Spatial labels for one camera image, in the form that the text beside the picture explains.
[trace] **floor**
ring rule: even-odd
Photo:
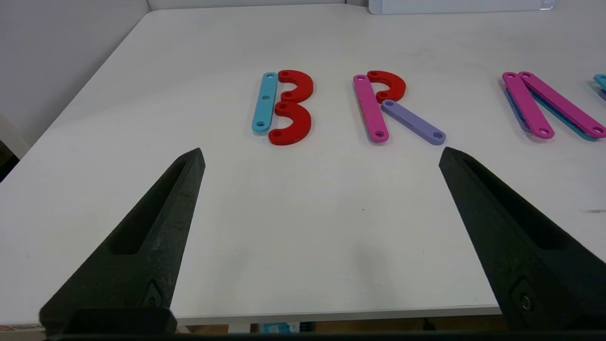
[[[227,334],[228,325],[188,326],[195,334]],[[388,319],[315,322],[315,333],[362,333],[384,331],[466,330],[506,331],[502,315],[431,317],[429,319]],[[251,333],[258,332],[258,325],[251,325]]]

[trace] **hole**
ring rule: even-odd
[[[520,304],[524,310],[532,310],[532,301],[530,298],[528,298],[528,296],[523,295],[520,297]]]
[[[491,193],[491,199],[498,201],[505,209],[505,213],[516,221],[519,227],[511,227],[511,232],[527,235],[537,247],[543,250],[566,248],[568,245],[566,232],[521,198],[482,164],[476,160],[464,160],[464,162]]]

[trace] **blue bar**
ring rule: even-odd
[[[593,79],[600,84],[602,89],[606,90],[606,75],[596,75]]]
[[[278,74],[268,72],[263,75],[255,116],[253,117],[253,131],[257,133],[266,132],[271,126],[273,116],[273,105],[276,101],[276,90],[278,89]]]

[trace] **table surface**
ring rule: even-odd
[[[180,154],[207,162],[171,310],[182,324],[498,313],[433,146],[385,116],[368,142],[354,75],[400,103],[606,260],[604,141],[551,114],[520,130],[501,74],[528,70],[598,121],[606,2],[549,12],[374,16],[343,4],[163,10],[126,37],[0,184],[0,323],[40,307]],[[309,135],[250,128],[265,72],[309,74]],[[292,89],[292,84],[280,85]],[[289,125],[278,118],[275,127]]]

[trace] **plastic letter piece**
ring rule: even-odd
[[[606,75],[596,75],[593,79],[598,82],[602,89],[606,90]]]
[[[530,132],[539,138],[549,139],[554,135],[549,122],[534,101],[522,78],[514,72],[503,73],[503,81],[509,94],[524,117]]]
[[[397,75],[378,70],[368,71],[366,75],[372,83],[381,83],[389,86],[389,90],[377,92],[377,102],[383,103],[383,100],[399,101],[404,97],[406,83]]]
[[[297,143],[307,136],[311,129],[311,116],[307,109],[293,102],[276,103],[276,114],[288,117],[293,123],[282,129],[269,132],[269,141],[277,146]]]
[[[275,72],[264,74],[261,80],[261,88],[259,89],[259,97],[257,97],[255,116],[253,117],[252,127],[254,132],[265,132],[271,126],[277,88],[278,75]]]
[[[389,139],[389,132],[375,98],[375,91],[368,77],[357,75],[353,77],[353,86],[356,89],[358,103],[362,110],[362,118],[366,125],[368,138],[374,143],[383,143]]]
[[[554,107],[562,116],[568,118],[587,135],[593,138],[606,137],[606,127],[599,124],[583,110],[579,109],[569,100],[564,98],[564,96],[553,90],[549,85],[541,81],[539,77],[528,71],[520,72],[519,77],[530,90],[539,95],[546,103]]]
[[[278,72],[278,79],[282,83],[297,85],[294,90],[282,92],[280,99],[283,101],[300,103],[313,93],[313,81],[306,73],[297,70],[282,70]]]
[[[439,146],[446,140],[446,134],[441,130],[392,100],[383,101],[381,109],[431,144]]]

